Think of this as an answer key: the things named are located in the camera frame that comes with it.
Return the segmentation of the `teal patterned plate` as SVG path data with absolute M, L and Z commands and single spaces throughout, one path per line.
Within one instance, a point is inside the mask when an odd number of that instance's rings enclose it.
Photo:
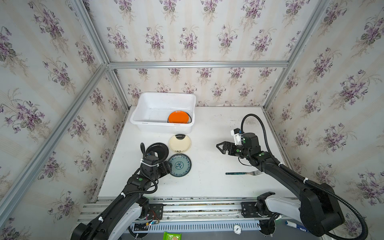
M 170 174 L 173 177 L 184 177 L 190 172 L 192 168 L 192 161 L 185 154 L 175 154 L 171 156 L 168 159 L 168 163 L 171 165 Z

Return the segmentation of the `orange plate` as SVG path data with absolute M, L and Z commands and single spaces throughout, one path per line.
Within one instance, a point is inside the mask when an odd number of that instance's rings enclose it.
M 189 124 L 192 117 L 184 111 L 174 111 L 168 116 L 168 123 L 172 124 Z

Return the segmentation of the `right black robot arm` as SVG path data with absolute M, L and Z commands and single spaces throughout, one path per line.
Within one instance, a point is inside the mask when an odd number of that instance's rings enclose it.
M 223 155 L 246 159 L 251 166 L 273 177 L 298 199 L 297 202 L 289 202 L 274 192 L 264 193 L 258 196 L 255 203 L 255 212 L 259 216 L 270 217 L 275 213 L 288 216 L 300 221 L 317 237 L 344 224 L 339 202 L 332 197 L 333 188 L 327 184 L 311 187 L 309 180 L 296 176 L 270 152 L 263 151 L 255 134 L 243 134 L 238 144 L 224 141 L 216 147 Z

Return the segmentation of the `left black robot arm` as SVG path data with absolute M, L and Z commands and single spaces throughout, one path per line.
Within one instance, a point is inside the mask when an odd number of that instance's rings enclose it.
M 121 193 L 88 224 L 79 224 L 72 240 L 117 240 L 128 226 L 142 214 L 148 201 L 143 195 L 158 190 L 158 179 L 171 172 L 166 157 L 149 154 L 141 159 L 139 169 L 128 179 Z

